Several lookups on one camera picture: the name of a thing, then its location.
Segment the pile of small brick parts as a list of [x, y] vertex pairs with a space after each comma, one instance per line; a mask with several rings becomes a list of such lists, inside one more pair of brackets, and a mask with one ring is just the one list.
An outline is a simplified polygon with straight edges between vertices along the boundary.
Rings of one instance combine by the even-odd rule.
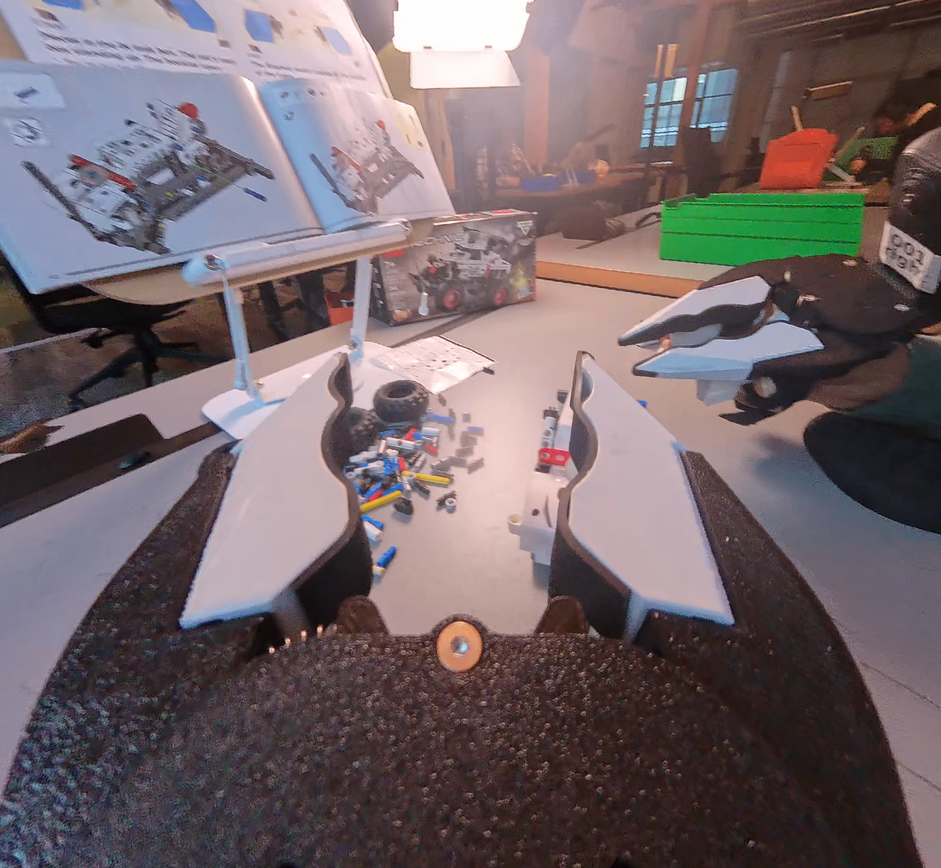
[[398, 553], [396, 545], [386, 542], [388, 528], [414, 521], [422, 504], [455, 514], [461, 500], [457, 480], [485, 463], [485, 427], [471, 414], [459, 414], [444, 398], [440, 404], [433, 407], [430, 394], [427, 411], [414, 425], [383, 423], [376, 444], [349, 455], [343, 466], [358, 499], [374, 580], [384, 577]]

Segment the black rubber toy tyre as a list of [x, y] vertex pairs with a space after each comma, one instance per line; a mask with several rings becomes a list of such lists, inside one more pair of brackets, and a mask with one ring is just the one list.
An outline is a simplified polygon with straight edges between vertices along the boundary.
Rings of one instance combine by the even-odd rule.
[[389, 425], [414, 425], [428, 409], [430, 394], [415, 380], [394, 380], [378, 387], [372, 398], [377, 418]]
[[374, 410], [353, 407], [347, 412], [350, 455], [358, 455], [376, 444], [383, 422]]

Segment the white book stand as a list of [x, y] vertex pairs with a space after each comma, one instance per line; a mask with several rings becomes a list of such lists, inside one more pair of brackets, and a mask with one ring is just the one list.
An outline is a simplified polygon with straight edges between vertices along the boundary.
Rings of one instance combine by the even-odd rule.
[[[371, 261], [390, 250], [405, 249], [412, 225], [405, 219], [368, 223], [329, 234], [302, 234], [279, 241], [261, 239], [216, 247], [192, 257], [182, 268], [189, 286], [220, 287], [234, 354], [233, 388], [210, 399], [202, 414], [241, 439], [312, 377], [326, 360], [345, 356], [355, 383], [369, 380], [370, 362], [389, 350], [366, 340], [370, 315]], [[298, 276], [334, 266], [355, 265], [354, 313], [346, 345], [259, 378], [251, 368], [242, 288], [257, 281]]]

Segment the building instruction booklet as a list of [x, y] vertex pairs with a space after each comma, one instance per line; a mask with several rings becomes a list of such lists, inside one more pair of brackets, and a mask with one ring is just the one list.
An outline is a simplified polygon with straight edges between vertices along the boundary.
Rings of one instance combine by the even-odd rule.
[[2, 62], [2, 252], [32, 294], [211, 283], [452, 216], [417, 114], [352, 84]]

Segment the green plastic object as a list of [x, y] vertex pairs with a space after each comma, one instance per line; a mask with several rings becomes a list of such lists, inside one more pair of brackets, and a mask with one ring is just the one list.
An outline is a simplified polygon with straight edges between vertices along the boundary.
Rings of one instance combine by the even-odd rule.
[[665, 202], [660, 258], [740, 266], [793, 256], [859, 253], [865, 196], [859, 192], [687, 195]]

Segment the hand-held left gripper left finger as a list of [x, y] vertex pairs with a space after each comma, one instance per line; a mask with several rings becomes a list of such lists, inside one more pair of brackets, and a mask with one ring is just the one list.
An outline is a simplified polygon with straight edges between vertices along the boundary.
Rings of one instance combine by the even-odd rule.
[[269, 617], [285, 638], [312, 637], [370, 593], [371, 545], [344, 475], [352, 396], [347, 357], [330, 356], [242, 440], [182, 629]]

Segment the person's right forearm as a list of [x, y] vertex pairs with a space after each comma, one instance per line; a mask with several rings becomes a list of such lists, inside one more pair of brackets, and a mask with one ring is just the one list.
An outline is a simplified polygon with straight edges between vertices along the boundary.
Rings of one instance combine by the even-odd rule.
[[910, 368], [899, 393], [906, 418], [924, 429], [940, 428], [940, 340], [920, 335], [909, 349]]

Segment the black office chair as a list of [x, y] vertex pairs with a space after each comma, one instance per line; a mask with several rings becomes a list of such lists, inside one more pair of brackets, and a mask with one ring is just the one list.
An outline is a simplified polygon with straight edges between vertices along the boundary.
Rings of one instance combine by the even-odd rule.
[[33, 319], [46, 333], [62, 335], [85, 333], [83, 342], [100, 348], [107, 340], [127, 336], [132, 342], [119, 357], [105, 365], [92, 377], [69, 391], [67, 400], [72, 411], [87, 407], [83, 395], [106, 380], [117, 380], [132, 366], [140, 366], [144, 386], [153, 386], [161, 358], [203, 360], [196, 353], [195, 342], [166, 342], [155, 332], [155, 326], [182, 315], [186, 302], [168, 305], [145, 305], [109, 298], [85, 286], [68, 286], [35, 294], [14, 273], [13, 286], [24, 301]]

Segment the white sticker sheet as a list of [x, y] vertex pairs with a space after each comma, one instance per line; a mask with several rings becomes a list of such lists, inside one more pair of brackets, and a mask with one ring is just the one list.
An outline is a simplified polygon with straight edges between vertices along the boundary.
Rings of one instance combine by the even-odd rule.
[[371, 363], [395, 380], [412, 380], [439, 395], [476, 374], [492, 371], [495, 361], [442, 335], [387, 348]]

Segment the grey desk with wooden edge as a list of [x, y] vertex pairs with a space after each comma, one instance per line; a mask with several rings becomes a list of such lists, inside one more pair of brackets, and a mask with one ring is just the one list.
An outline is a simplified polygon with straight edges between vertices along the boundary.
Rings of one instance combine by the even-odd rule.
[[654, 212], [650, 207], [620, 216], [627, 229], [612, 239], [538, 239], [537, 279], [679, 298], [727, 271], [726, 265], [661, 259], [661, 221]]

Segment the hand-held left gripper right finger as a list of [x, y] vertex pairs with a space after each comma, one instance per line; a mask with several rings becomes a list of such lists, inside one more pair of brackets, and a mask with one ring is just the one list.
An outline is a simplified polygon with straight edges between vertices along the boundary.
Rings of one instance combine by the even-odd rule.
[[569, 406], [574, 474], [558, 496], [549, 596], [578, 601], [608, 639], [635, 641], [653, 613], [734, 626], [686, 448], [587, 351]]

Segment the black toy set box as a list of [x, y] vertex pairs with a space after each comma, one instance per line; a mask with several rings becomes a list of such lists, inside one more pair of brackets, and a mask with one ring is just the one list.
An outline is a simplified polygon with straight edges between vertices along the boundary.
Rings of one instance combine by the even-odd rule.
[[535, 299], [535, 213], [436, 219], [424, 239], [372, 261], [370, 315], [391, 326]]

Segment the white toy truck model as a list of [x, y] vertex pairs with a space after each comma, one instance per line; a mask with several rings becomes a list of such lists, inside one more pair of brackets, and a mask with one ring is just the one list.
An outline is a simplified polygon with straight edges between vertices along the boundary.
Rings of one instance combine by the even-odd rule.
[[577, 474], [570, 452], [573, 411], [570, 392], [559, 390], [543, 410], [535, 466], [526, 485], [524, 505], [507, 519], [509, 531], [534, 564], [548, 568], [555, 543], [560, 497]]

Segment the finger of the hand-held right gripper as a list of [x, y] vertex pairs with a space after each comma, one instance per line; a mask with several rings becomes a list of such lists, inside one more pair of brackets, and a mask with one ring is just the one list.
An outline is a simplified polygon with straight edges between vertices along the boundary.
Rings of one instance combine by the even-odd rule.
[[631, 327], [619, 337], [619, 345], [665, 352], [757, 336], [759, 352], [792, 352], [793, 333], [760, 332], [768, 324], [772, 296], [784, 284], [782, 279], [747, 276], [701, 286]]
[[718, 326], [708, 326], [665, 335], [656, 353], [638, 363], [633, 374], [694, 380], [697, 399], [709, 406], [732, 400], [750, 379], [755, 365], [823, 348], [817, 335], [796, 326], [761, 326], [735, 338], [720, 337], [718, 332]]

